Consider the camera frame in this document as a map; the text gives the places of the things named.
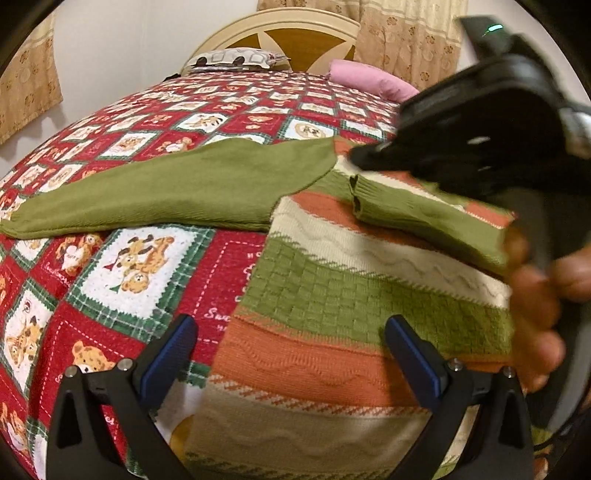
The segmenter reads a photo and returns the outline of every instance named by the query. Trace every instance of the headboard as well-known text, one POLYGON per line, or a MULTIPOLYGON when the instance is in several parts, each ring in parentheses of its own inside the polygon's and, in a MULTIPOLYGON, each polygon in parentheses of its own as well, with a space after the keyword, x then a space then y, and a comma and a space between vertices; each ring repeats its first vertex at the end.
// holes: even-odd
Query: headboard
POLYGON ((248 15, 214 33, 199 53, 231 47, 254 47, 283 52, 295 72, 324 75, 334 59, 352 60, 359 23, 315 8, 283 7, 248 15))

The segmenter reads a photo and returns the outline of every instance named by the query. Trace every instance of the white wall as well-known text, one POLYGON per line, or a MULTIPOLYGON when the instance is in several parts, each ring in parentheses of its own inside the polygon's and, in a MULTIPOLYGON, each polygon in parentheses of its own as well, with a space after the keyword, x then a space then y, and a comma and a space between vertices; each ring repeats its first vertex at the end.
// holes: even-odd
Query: white wall
MULTIPOLYGON (((523 34, 531 40, 538 53, 550 65, 564 93, 572 100, 591 105, 583 85, 569 61, 549 33, 514 0, 469 0, 468 15, 494 15, 513 33, 523 34)), ((458 70, 475 62, 474 52, 464 40, 458 70)))
POLYGON ((255 10, 256 0, 65 0, 54 38, 64 101, 0 147, 0 176, 72 122, 175 73, 255 10))

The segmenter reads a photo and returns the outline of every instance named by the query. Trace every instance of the human hand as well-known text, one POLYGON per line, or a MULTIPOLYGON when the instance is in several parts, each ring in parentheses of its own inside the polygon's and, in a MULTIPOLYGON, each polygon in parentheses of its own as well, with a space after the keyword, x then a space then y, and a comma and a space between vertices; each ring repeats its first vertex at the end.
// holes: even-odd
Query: human hand
POLYGON ((508 256, 505 280, 512 289, 513 362, 522 385, 536 391, 564 359, 564 342, 552 330, 560 317, 560 299, 591 300, 591 245, 555 261, 547 273, 526 263, 528 242, 516 226, 507 229, 503 248, 508 256))

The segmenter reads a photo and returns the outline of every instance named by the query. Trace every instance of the screw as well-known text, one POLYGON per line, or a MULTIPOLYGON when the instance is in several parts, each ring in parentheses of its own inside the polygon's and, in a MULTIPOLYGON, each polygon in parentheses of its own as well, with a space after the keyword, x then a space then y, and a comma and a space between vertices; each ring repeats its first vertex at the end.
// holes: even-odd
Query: screw
POLYGON ((447 366, 454 372, 459 372, 462 368, 464 368, 464 363, 457 358, 452 358, 449 362, 447 362, 447 366))
POLYGON ((66 368, 66 371, 64 372, 64 375, 68 378, 72 378, 73 376, 75 376, 78 373, 78 367, 75 365, 71 365, 68 368, 66 368))
POLYGON ((513 367, 503 367, 503 375, 507 378, 513 378, 515 376, 515 369, 513 367))
POLYGON ((131 369, 133 366, 134 361, 131 358, 124 358, 117 363, 117 368, 123 372, 127 372, 127 370, 131 369))

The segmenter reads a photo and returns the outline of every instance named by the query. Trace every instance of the floral curtain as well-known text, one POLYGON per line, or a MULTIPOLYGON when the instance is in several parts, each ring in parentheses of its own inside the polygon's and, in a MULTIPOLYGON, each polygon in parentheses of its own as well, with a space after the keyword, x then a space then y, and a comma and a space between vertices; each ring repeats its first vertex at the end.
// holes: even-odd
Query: floral curtain
POLYGON ((259 0, 258 9, 310 7, 361 24, 355 60, 423 90, 455 73, 467 0, 259 0))
POLYGON ((53 14, 31 33, 0 77, 0 145, 63 100, 53 57, 54 22, 53 14))

